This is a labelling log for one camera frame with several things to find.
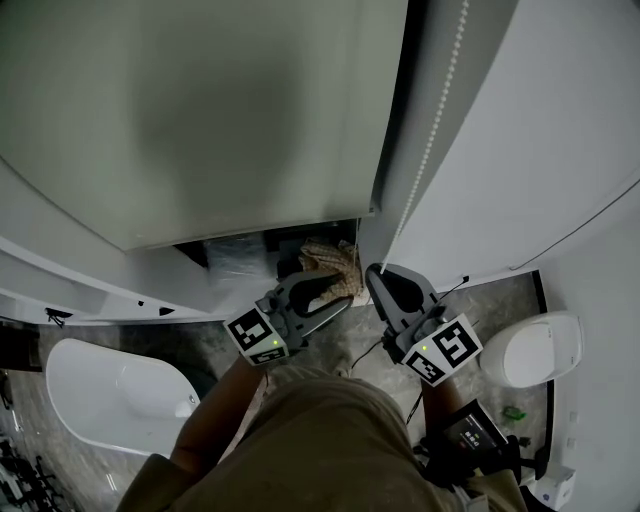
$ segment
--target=black wire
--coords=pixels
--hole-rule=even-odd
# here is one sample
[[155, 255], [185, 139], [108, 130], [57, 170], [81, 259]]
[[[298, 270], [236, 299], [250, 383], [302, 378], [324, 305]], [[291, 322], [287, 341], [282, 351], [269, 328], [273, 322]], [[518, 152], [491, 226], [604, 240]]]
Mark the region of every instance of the black wire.
[[371, 347], [369, 347], [369, 350], [367, 350], [364, 354], [362, 354], [358, 359], [355, 360], [355, 362], [351, 365], [351, 370], [353, 370], [354, 366], [358, 364], [360, 359], [362, 359], [364, 356], [369, 354], [369, 352], [371, 352], [374, 348], [376, 348], [378, 345], [380, 345], [380, 343], [382, 343], [383, 341], [384, 340], [380, 340], [380, 341], [374, 343], [373, 345], [371, 345]]
[[411, 409], [411, 412], [409, 413], [409, 416], [407, 416], [407, 425], [409, 425], [409, 422], [411, 421], [411, 418], [413, 418], [413, 415], [415, 414], [416, 410], [418, 409], [418, 406], [420, 405], [420, 400], [422, 400], [422, 391], [420, 391], [420, 394], [418, 395], [418, 399], [416, 400], [416, 403], [413, 404], [413, 408]]
[[451, 288], [451, 290], [449, 290], [447, 293], [445, 293], [442, 297], [440, 297], [438, 299], [438, 302], [442, 301], [442, 299], [444, 299], [447, 295], [449, 295], [453, 290], [460, 288], [463, 284], [468, 283], [469, 282], [469, 276], [463, 276], [462, 278], [462, 282], [456, 286], [454, 286], [453, 288]]
[[574, 233], [576, 233], [577, 231], [580, 231], [583, 227], [585, 227], [587, 224], [589, 224], [589, 222], [591, 222], [593, 219], [595, 219], [596, 217], [600, 216], [600, 214], [604, 213], [605, 211], [607, 211], [609, 208], [611, 208], [614, 204], [616, 204], [618, 201], [620, 201], [620, 199], [622, 199], [624, 196], [626, 196], [629, 192], [631, 192], [631, 190], [633, 190], [636, 185], [640, 183], [640, 179], [636, 180], [636, 182], [631, 185], [627, 190], [625, 190], [622, 194], [620, 194], [618, 197], [616, 197], [613, 201], [611, 201], [607, 206], [605, 206], [602, 210], [600, 210], [598, 213], [596, 213], [593, 217], [591, 217], [590, 219], [588, 219], [587, 221], [583, 222], [582, 224], [580, 224], [576, 229], [574, 229], [571, 233], [569, 233], [568, 235], [563, 236], [560, 240], [558, 240], [555, 244], [550, 245], [549, 247], [547, 247], [544, 251], [542, 251], [540, 254], [536, 254], [533, 258], [525, 261], [522, 265], [519, 265], [517, 267], [509, 267], [509, 270], [520, 270], [522, 267], [524, 267], [525, 265], [528, 265], [529, 263], [531, 263], [533, 260], [539, 258], [540, 256], [542, 256], [543, 254], [546, 254], [547, 252], [549, 252], [551, 249], [553, 249], [556, 245], [558, 245], [560, 242], [564, 242], [567, 238], [569, 238], [571, 235], [573, 235]]
[[269, 372], [264, 372], [264, 378], [267, 380], [264, 391], [262, 392], [262, 398], [267, 394], [267, 390], [269, 389]]

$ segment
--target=green object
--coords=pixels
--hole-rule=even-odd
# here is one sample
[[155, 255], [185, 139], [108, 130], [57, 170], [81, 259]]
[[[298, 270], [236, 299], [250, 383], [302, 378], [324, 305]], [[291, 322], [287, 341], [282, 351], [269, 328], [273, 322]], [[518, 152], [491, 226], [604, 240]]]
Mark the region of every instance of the green object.
[[520, 420], [522, 420], [522, 419], [527, 417], [527, 413], [526, 412], [523, 412], [520, 409], [518, 409], [517, 407], [513, 407], [511, 405], [508, 405], [507, 407], [502, 409], [502, 415], [505, 418], [508, 418], [508, 419], [514, 420], [514, 421], [520, 421]]

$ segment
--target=white wall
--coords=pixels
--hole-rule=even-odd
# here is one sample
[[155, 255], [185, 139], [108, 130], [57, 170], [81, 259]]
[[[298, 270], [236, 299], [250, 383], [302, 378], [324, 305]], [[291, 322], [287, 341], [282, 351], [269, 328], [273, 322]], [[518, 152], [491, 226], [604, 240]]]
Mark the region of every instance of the white wall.
[[[550, 310], [578, 314], [585, 333], [582, 363], [557, 381], [558, 424], [577, 439], [574, 450], [554, 446], [554, 455], [578, 470], [567, 512], [640, 505], [639, 264], [637, 209], [541, 267]], [[568, 422], [571, 410], [577, 424]]]
[[[434, 285], [500, 274], [640, 177], [640, 9], [523, 0], [392, 261]], [[468, 27], [475, 23], [471, 2]]]

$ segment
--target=white toilet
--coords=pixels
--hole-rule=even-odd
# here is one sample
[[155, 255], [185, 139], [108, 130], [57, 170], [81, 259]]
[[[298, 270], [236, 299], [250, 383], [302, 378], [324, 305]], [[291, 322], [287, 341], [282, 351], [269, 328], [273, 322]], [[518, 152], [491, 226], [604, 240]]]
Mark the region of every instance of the white toilet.
[[74, 436], [141, 455], [169, 455], [200, 403], [170, 364], [74, 339], [53, 347], [46, 379], [53, 408]]
[[568, 311], [527, 318], [491, 338], [480, 367], [491, 381], [526, 388], [557, 379], [582, 359], [580, 319]]

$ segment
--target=white bathtub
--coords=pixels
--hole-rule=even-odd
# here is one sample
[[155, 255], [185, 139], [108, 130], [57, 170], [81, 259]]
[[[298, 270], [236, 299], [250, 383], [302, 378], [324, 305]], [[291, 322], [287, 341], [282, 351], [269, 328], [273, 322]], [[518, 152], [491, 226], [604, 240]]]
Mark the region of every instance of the white bathtub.
[[53, 347], [46, 379], [53, 408], [74, 436], [141, 455], [170, 454], [200, 403], [170, 364], [74, 339]]

